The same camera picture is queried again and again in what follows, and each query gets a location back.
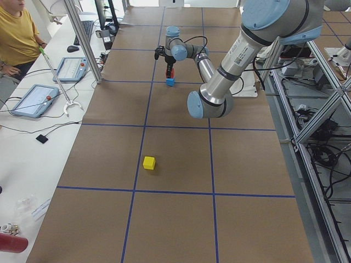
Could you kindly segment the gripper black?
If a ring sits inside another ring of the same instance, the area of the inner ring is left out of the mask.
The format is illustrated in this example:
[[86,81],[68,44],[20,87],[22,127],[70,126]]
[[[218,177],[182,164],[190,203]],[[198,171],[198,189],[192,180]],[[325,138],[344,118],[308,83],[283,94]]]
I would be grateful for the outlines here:
[[173,64],[176,63],[176,59],[173,56],[165,55],[165,62],[167,63],[166,67],[166,78],[174,76]]

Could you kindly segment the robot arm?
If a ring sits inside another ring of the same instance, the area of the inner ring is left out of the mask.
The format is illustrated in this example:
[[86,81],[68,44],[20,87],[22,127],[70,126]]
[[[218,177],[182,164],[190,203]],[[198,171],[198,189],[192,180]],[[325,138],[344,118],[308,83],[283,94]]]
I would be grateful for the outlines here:
[[213,67],[205,47],[185,43],[175,26],[167,27],[165,46],[155,56],[165,57],[167,73],[176,61],[193,59],[204,83],[188,95],[188,112],[193,118],[220,118],[233,108],[230,88],[259,51],[277,38],[283,45],[318,38],[323,10],[324,1],[246,1],[239,36],[218,68]]

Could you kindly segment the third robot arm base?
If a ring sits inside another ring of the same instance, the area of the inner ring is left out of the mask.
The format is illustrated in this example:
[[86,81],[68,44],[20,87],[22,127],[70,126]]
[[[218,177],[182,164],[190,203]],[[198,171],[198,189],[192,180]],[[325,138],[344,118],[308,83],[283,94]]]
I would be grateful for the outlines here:
[[336,65],[348,66],[350,64],[350,38],[341,48],[324,48],[324,50],[329,56],[329,61]]

